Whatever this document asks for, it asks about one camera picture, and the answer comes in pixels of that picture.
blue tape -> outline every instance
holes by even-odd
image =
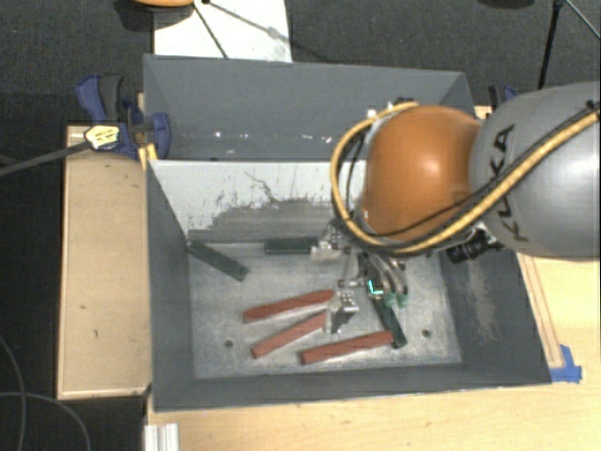
[[[573,382],[580,384],[582,380],[582,366],[574,365],[574,358],[569,347],[560,345],[563,356],[563,367],[552,368],[549,370],[553,382]]]

black floor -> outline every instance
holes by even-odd
[[[599,27],[601,0],[572,0]],[[297,61],[463,70],[476,103],[489,84],[534,90],[552,0],[286,0]],[[0,155],[26,159],[63,144],[83,120],[73,86],[119,73],[142,89],[152,15],[114,0],[0,0]],[[599,42],[562,10],[547,82],[599,79]],[[0,335],[28,392],[54,393],[61,236],[61,165],[0,178]],[[16,391],[0,350],[0,393]],[[65,413],[29,403],[24,449],[85,449]],[[94,450],[140,445],[137,398],[76,403]],[[16,449],[19,400],[0,399],[0,450]]]

black cable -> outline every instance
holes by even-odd
[[[15,359],[15,355],[12,353],[10,348],[8,347],[7,342],[0,335],[0,345],[4,348],[7,353],[8,359],[12,363],[12,367],[15,370],[15,376],[17,376],[17,381],[19,382],[19,393],[15,393],[16,396],[21,397],[21,430],[19,431],[19,443],[17,444],[17,451],[22,451],[23,449],[23,441],[25,440],[25,428],[27,426],[27,400],[25,398],[25,384],[23,382],[23,374],[19,369],[19,364]]]
[[[0,393],[0,399],[3,397],[17,397],[20,395],[21,395],[21,393]],[[82,421],[82,418],[79,417],[73,409],[71,409],[66,404],[60,402],[59,400],[54,399],[53,397],[47,397],[47,396],[38,395],[35,393],[25,393],[25,396],[29,397],[31,399],[38,399],[40,401],[54,404],[55,406],[58,406],[60,409],[65,411],[69,416],[71,416],[73,418],[75,423],[77,423],[77,426],[79,427],[79,429],[82,431],[82,434],[84,435],[84,439],[85,439],[86,451],[92,451],[92,443],[90,442],[90,435],[87,432],[87,428],[85,427],[84,421]]]
[[[487,182],[480,188],[476,189],[476,191],[474,191],[472,194],[468,195],[467,197],[464,197],[460,201],[455,202],[454,204],[447,206],[443,209],[437,210],[436,212],[433,212],[433,213],[427,215],[423,219],[421,219],[411,225],[405,226],[403,228],[396,229],[396,230],[393,230],[390,232],[385,232],[385,233],[369,233],[368,235],[370,235],[371,237],[388,237],[388,236],[391,236],[394,234],[400,234],[402,232],[407,232],[408,230],[411,230],[412,228],[414,228],[416,226],[420,226],[422,224],[425,224],[428,221],[431,221],[432,219],[440,216],[442,213],[444,213],[448,210],[454,209],[458,206],[468,203],[459,211],[459,213],[457,213],[456,215],[454,215],[453,217],[451,217],[450,219],[448,219],[446,222],[442,223],[435,229],[428,232],[425,236],[421,236],[420,238],[414,239],[412,241],[404,241],[404,242],[396,242],[396,243],[391,242],[390,244],[378,247],[378,249],[380,249],[380,248],[382,250],[403,249],[403,248],[415,245],[417,243],[420,243],[421,241],[423,241],[424,239],[427,239],[428,237],[430,237],[432,235],[436,235],[436,234],[440,233],[446,227],[451,226],[454,222],[456,222],[463,215],[465,215],[468,211],[470,211],[474,205],[476,205],[480,200],[482,200],[492,189],[494,189],[499,184],[499,182],[501,182],[503,179],[505,179],[507,177],[507,175],[509,175],[517,166],[519,166],[521,163],[523,163],[528,157],[530,157],[530,155],[537,148],[541,147],[547,140],[553,138],[557,133],[561,132],[566,127],[572,125],[573,123],[577,122],[581,118],[583,118],[589,114],[592,114],[594,112],[598,113],[600,106],[601,105],[600,105],[599,101],[597,103],[587,102],[587,106],[584,109],[578,111],[576,114],[569,117],[564,122],[562,122],[561,124],[559,124],[558,126],[553,128],[551,131],[547,132],[545,135],[540,137],[532,145],[530,145],[526,150],[524,150],[511,164],[509,164],[505,169],[503,169],[498,175],[496,175],[489,182]]]
[[[16,159],[12,159],[11,157],[7,157],[6,155],[0,154],[0,163],[2,165],[13,165],[17,162],[18,161]]]
[[[20,170],[28,169],[30,167],[35,167],[36,165],[40,165],[41,163],[48,163],[56,161],[58,159],[63,159],[64,157],[69,157],[69,155],[82,152],[83,150],[87,150],[89,148],[90,145],[87,142],[81,142],[80,144],[76,144],[67,148],[61,148],[60,150],[40,155],[27,161],[14,163],[13,165],[0,168],[0,177],[7,176],[8,174],[12,174],[13,172],[18,172]]]
[[[227,56],[227,54],[225,53],[225,50],[222,47],[222,44],[219,43],[219,41],[217,40],[217,37],[215,37],[215,34],[213,33],[213,31],[210,29],[210,27],[208,26],[207,21],[205,20],[205,17],[203,17],[203,14],[200,13],[200,10],[198,9],[198,7],[196,6],[196,4],[193,4],[193,8],[194,11],[196,12],[196,15],[198,15],[198,18],[200,19],[200,21],[203,23],[203,25],[205,26],[205,28],[208,31],[208,34],[210,35],[210,37],[213,39],[213,41],[215,42],[215,45],[217,45],[217,48],[219,49],[219,51],[221,52],[223,58],[225,58],[226,60],[229,60],[229,56]]]
[[[0,345],[2,345],[2,347],[5,349],[5,351],[8,355],[8,359],[10,360],[10,362],[12,363],[12,366],[14,367],[15,375],[17,376],[17,380],[19,382],[19,392],[0,393],[0,399],[3,397],[20,397],[21,398],[21,430],[19,433],[19,444],[17,446],[17,451],[23,450],[23,441],[25,439],[25,431],[26,431],[26,426],[27,426],[27,398],[28,397],[52,403],[55,406],[58,406],[59,408],[61,408],[67,414],[69,414],[74,419],[74,421],[77,423],[77,425],[81,429],[82,433],[84,434],[85,449],[87,451],[91,451],[92,445],[90,442],[90,435],[87,432],[87,428],[85,427],[84,422],[77,415],[77,413],[74,410],[72,410],[69,406],[54,399],[53,397],[47,397],[47,396],[38,395],[35,393],[27,393],[25,391],[25,385],[23,383],[23,374],[21,372],[21,369],[19,368],[19,364],[17,363],[17,360],[15,359],[14,354],[8,347],[8,344],[6,343],[6,341],[4,340],[4,338],[1,335],[0,335]]]
[[[352,180],[353,171],[355,170],[355,164],[359,160],[359,154],[361,153],[361,151],[363,149],[363,144],[365,142],[365,135],[364,134],[360,135],[359,139],[360,139],[359,140],[359,144],[356,144],[355,153],[353,154],[352,161],[351,161],[350,167],[348,169],[348,176],[347,176],[347,209],[350,208],[350,182]]]
[[[580,9],[574,5],[570,0],[563,0],[568,7],[570,7],[572,9],[572,11],[574,11],[574,13],[576,13],[576,15],[584,22],[584,24],[589,27],[589,30],[591,30],[591,32],[593,32],[593,34],[599,39],[601,40],[601,35],[599,34],[599,32],[597,31],[596,28],[594,28],[593,24],[589,21],[589,19],[586,18],[586,16],[584,15],[584,13],[582,13],[580,11]]]

yellow cable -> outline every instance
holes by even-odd
[[[405,110],[405,108],[397,109],[396,112],[399,112],[401,110]],[[537,148],[523,163],[518,165],[489,194],[487,194],[486,197],[482,201],[480,201],[476,206],[473,207],[473,209],[471,209],[469,212],[467,212],[465,215],[463,215],[461,218],[459,218],[452,225],[450,225],[446,229],[441,230],[441,232],[439,232],[438,234],[436,234],[428,239],[425,239],[424,241],[418,242],[414,245],[411,245],[410,247],[406,247],[403,249],[393,249],[393,250],[391,250],[391,252],[393,254],[414,254],[416,252],[423,251],[424,249],[427,249],[428,247],[432,247],[442,241],[445,241],[446,239],[449,239],[457,232],[459,232],[459,231],[463,230],[465,227],[469,226],[476,219],[481,217],[485,212],[490,210],[490,208],[492,208],[501,197],[503,197],[505,194],[507,194],[521,179],[524,178],[524,176],[528,172],[530,172],[537,164],[539,164],[549,153],[551,153],[553,150],[555,150],[556,148],[561,146],[563,143],[565,143],[572,137],[578,135],[579,133],[581,133],[582,131],[584,131],[591,125],[593,125],[595,123],[595,121],[597,121],[598,119],[599,119],[599,117],[598,117],[597,113],[593,112],[593,113],[588,114],[587,116],[581,118],[577,122],[569,125],[562,131],[558,132],[556,135],[554,135],[552,138],[550,138],[544,144],[542,144],[539,148]],[[349,216],[347,210],[344,208],[344,204],[343,204],[342,198],[340,196],[340,190],[338,188],[337,168],[338,168],[338,160],[340,159],[342,149],[349,142],[350,138],[355,136],[357,133],[359,133],[365,127],[367,127],[368,125],[371,125],[372,123],[373,123],[372,119],[367,119],[364,122],[357,124],[350,131],[348,131],[348,133],[343,137],[343,139],[340,142],[341,143],[344,142],[344,144],[342,146],[340,146],[340,144],[339,144],[334,149],[334,153],[332,154],[332,157],[331,157],[330,178],[331,178],[334,205],[338,209],[338,212],[340,213],[341,217],[345,221],[349,230],[356,237],[361,239],[362,241],[365,241],[367,243],[377,245],[377,246],[384,246],[384,245],[387,245],[387,242],[379,240],[379,239],[375,239],[374,237],[366,234],[365,232],[363,232],[363,230],[360,227],[358,227],[354,222],[352,222],[350,220],[350,216]]]

wooden board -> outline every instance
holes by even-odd
[[[85,128],[69,128],[68,144]],[[56,393],[60,399],[142,394],[150,383],[139,163],[91,150],[65,165]]]

